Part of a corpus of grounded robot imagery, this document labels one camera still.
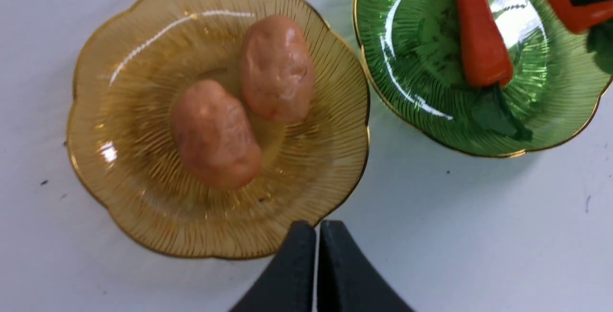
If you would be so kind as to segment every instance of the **potato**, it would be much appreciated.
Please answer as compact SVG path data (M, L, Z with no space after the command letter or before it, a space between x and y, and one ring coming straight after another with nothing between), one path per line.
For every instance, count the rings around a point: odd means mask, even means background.
M189 87L170 111L182 163L191 175L217 189L247 185L262 166L262 150L238 99L217 81Z
M240 62L247 105L270 121L285 124L307 118L315 66L294 20L273 15L247 30Z

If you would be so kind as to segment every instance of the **black mark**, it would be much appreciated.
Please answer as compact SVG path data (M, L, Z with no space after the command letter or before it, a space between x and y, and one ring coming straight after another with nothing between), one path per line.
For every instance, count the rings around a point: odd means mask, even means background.
M590 200L591 200L591 195L587 197L587 199L585 200L585 214L590 212Z

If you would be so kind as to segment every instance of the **green glass plate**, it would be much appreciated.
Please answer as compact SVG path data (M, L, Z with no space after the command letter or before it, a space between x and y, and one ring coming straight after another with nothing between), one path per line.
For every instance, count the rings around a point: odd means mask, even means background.
M471 116L477 90L462 73L454 0L354 0L354 26L370 80L401 118L469 155L512 157L564 144L592 119L611 77L546 0L489 0L514 62L510 110L534 132L517 142Z

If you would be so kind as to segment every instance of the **scalloped plate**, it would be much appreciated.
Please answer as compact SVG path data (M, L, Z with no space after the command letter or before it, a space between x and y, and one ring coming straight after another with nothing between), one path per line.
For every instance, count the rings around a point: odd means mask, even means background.
M249 113L261 174L239 190L208 188L180 164L170 105L202 78L240 96L245 31L274 13L305 31L317 75L309 117L280 126ZM291 222L316 224L353 191L368 158L369 110L361 62L304 0L138 0L81 51L68 152L83 185L141 245L180 257L260 257L278 249Z
M546 0L489 0L514 61L505 89L534 131L517 142L471 116L477 91L462 74L454 0L354 0L354 27L368 77L387 106L436 142L474 156L514 157L564 144L585 129L611 77L563 28Z

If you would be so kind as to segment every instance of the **green leaves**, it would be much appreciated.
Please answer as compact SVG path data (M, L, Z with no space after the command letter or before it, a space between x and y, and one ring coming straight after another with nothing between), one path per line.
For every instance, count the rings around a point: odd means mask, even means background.
M513 115L498 83L479 90L472 114L475 122L486 130L516 141L532 141L532 131Z
M587 52L594 55L594 63L607 74L613 75L613 19L598 24L587 35Z

